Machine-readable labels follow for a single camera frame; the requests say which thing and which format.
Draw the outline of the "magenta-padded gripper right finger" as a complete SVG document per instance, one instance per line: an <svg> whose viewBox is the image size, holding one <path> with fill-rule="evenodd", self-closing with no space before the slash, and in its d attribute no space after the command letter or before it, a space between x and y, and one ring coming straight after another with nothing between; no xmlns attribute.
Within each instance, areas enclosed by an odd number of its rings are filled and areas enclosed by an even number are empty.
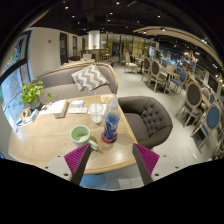
<svg viewBox="0 0 224 224"><path fill-rule="evenodd" d="M180 169L180 166L168 155L158 155L139 144L133 144L132 153L144 185L150 184Z"/></svg>

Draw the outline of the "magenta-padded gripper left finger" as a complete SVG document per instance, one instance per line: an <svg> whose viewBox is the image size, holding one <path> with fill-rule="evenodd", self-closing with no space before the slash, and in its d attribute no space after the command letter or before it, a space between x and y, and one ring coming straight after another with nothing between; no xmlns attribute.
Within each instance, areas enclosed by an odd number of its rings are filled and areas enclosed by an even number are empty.
<svg viewBox="0 0 224 224"><path fill-rule="evenodd" d="M86 144L66 155L56 155L43 166L43 169L76 185L79 185L90 154L90 144Z"/></svg>

